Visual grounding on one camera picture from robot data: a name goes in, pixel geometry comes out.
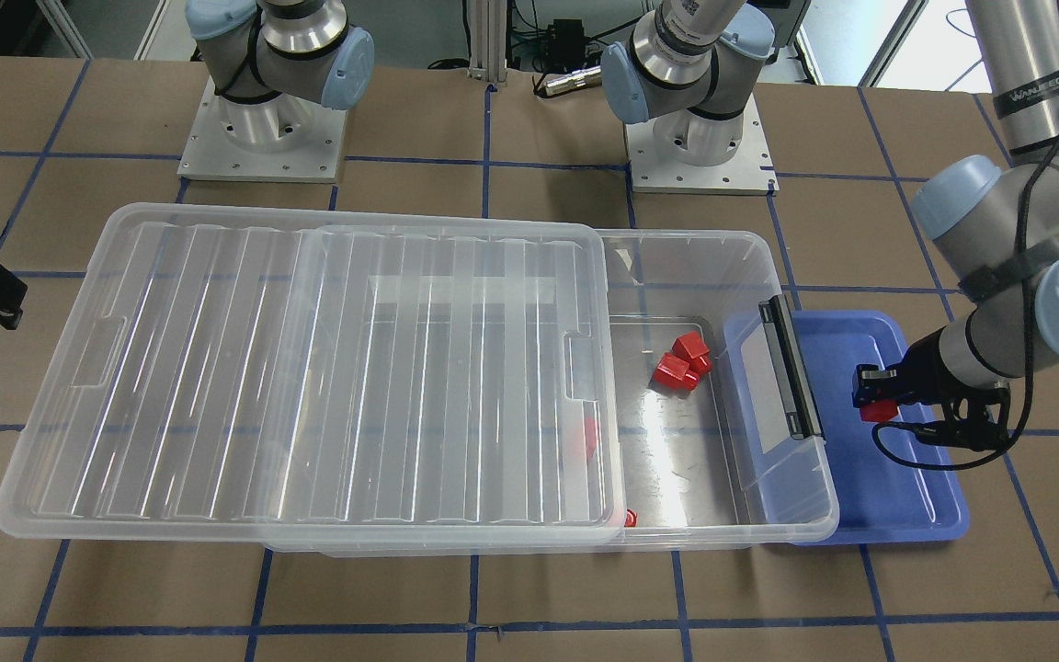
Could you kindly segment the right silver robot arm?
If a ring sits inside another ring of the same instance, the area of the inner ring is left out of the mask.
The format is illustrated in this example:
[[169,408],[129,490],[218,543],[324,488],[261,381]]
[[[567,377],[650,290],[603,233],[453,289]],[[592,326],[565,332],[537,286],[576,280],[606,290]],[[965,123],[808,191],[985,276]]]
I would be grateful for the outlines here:
[[231,177],[256,154],[291,154],[364,97],[373,38],[340,1],[189,1],[190,37],[207,64],[211,91],[197,119],[222,135]]

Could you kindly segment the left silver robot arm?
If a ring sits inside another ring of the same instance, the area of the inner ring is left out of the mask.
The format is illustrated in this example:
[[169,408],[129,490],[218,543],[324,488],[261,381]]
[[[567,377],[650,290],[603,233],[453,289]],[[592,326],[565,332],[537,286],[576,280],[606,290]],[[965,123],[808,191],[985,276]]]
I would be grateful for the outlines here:
[[[966,5],[1011,166],[972,155],[926,181],[917,226],[959,280],[971,314],[908,348],[860,365],[852,405],[870,440],[903,430],[930,447],[1015,447],[1030,418],[1034,376],[1059,364],[1059,1]],[[730,156],[774,30],[744,1],[665,1],[600,55],[602,88],[622,124],[668,124],[694,166]]]

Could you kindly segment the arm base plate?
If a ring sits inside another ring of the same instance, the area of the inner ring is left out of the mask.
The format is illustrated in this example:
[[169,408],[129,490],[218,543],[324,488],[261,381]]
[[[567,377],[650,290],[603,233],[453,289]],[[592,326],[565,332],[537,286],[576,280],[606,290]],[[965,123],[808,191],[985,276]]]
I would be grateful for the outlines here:
[[681,110],[623,130],[635,193],[766,196],[780,189],[754,96],[740,117]]
[[335,184],[344,155],[347,110],[281,94],[259,105],[214,94],[198,105],[177,175],[192,181]]

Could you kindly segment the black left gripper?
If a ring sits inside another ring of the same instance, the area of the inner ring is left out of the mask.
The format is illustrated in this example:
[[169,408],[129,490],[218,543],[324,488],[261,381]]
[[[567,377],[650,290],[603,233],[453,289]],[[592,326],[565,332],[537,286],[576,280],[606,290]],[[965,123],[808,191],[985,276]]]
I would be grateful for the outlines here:
[[939,352],[940,332],[908,348],[899,363],[886,368],[859,364],[852,373],[852,406],[870,401],[938,405],[944,419],[932,423],[874,424],[870,440],[886,451],[880,433],[887,428],[912,433],[929,447],[971,451],[1009,451],[1013,439],[1006,423],[1011,414],[1011,387],[1003,382],[965,384],[947,369]]

